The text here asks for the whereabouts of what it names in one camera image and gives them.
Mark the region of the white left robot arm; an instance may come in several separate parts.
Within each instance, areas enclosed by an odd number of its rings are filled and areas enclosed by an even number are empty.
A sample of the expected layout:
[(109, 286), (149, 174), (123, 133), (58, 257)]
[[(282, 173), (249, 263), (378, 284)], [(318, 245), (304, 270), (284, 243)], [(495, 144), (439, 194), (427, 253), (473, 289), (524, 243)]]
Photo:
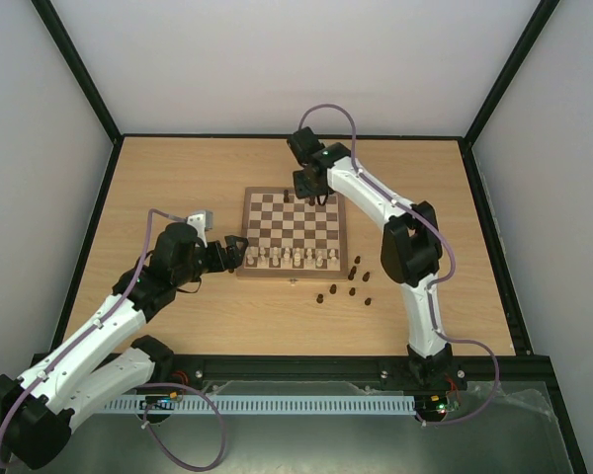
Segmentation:
[(162, 385), (171, 351), (142, 337), (115, 361), (108, 354), (175, 300), (180, 289), (203, 275), (240, 267), (244, 237), (207, 241), (201, 215), (168, 224), (153, 250), (143, 250), (119, 278), (98, 311), (68, 340), (18, 377), (0, 375), (1, 450), (31, 469), (51, 462), (76, 429), (117, 396), (147, 382)]

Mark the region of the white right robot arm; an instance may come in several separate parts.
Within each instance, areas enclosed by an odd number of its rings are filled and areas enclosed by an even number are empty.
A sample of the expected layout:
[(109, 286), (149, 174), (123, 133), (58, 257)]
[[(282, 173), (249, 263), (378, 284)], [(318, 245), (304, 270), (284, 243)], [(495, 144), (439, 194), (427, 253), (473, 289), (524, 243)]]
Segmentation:
[(324, 145), (304, 127), (287, 139), (301, 166), (293, 172), (298, 198), (347, 198), (379, 228), (381, 266), (400, 285), (409, 327), (409, 371), (421, 386), (441, 380), (452, 361), (437, 298), (443, 256), (434, 207), (394, 193), (374, 177), (341, 143)]

